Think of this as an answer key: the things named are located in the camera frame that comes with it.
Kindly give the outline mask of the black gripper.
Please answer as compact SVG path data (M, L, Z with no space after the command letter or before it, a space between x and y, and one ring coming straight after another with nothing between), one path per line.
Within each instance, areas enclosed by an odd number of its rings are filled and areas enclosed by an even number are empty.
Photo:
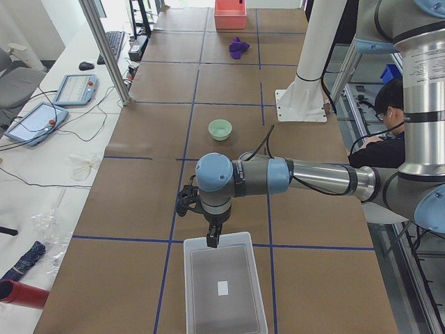
M198 187L193 185L195 179L191 175L187 184L177 195L176 213L180 217L184 217L188 211L196 214L201 214L209 222L209 230L206 236L207 246L210 248L217 248L219 244L220 235L223 228L223 223L216 215L210 214L204 210L200 199Z

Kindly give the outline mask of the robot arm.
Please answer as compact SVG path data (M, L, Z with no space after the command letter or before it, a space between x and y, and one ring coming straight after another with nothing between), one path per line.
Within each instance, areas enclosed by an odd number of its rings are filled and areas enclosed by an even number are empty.
M203 215L217 247L232 198L289 187L374 202L426 230L444 231L444 2L360 1L356 40L403 60L405 162L397 169L318 164L263 156L231 160L209 153L177 196L176 211Z

